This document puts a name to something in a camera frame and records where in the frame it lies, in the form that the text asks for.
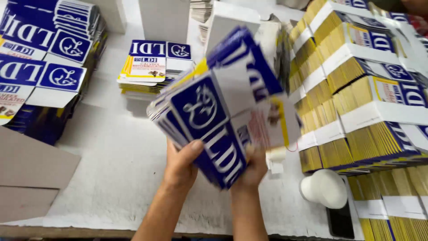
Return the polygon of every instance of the left hand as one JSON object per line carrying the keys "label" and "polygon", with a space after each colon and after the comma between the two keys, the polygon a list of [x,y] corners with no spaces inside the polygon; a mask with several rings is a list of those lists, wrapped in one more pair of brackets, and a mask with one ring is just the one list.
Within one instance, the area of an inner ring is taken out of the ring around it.
{"label": "left hand", "polygon": [[167,139],[166,144],[166,168],[162,184],[169,190],[179,190],[187,194],[198,175],[193,161],[203,151],[204,144],[201,140],[194,140],[180,151],[177,151],[171,140]]}

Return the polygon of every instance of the white table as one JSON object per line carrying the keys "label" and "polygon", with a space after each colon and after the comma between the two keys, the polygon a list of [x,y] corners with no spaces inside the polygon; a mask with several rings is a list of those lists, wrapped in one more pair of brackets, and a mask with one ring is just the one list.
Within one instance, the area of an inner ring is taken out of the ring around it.
{"label": "white table", "polygon": [[[127,33],[110,34],[89,91],[57,144],[82,156],[69,186],[57,196],[47,216],[7,225],[130,230],[139,226],[162,179],[166,138],[146,118],[148,103],[127,101],[116,83],[131,40],[143,38],[136,4],[136,0],[124,1]],[[258,10],[265,14],[272,9],[281,20],[289,19],[288,13],[294,18],[302,14],[281,6]],[[197,24],[191,19],[188,34],[194,60],[202,57],[203,49]],[[298,184],[304,175],[298,152],[288,152],[283,164],[285,172],[268,174],[259,188],[268,234],[332,238],[325,207],[300,196]],[[228,192],[220,192],[199,175],[175,231],[231,234]],[[364,239],[361,231],[355,235]]]}

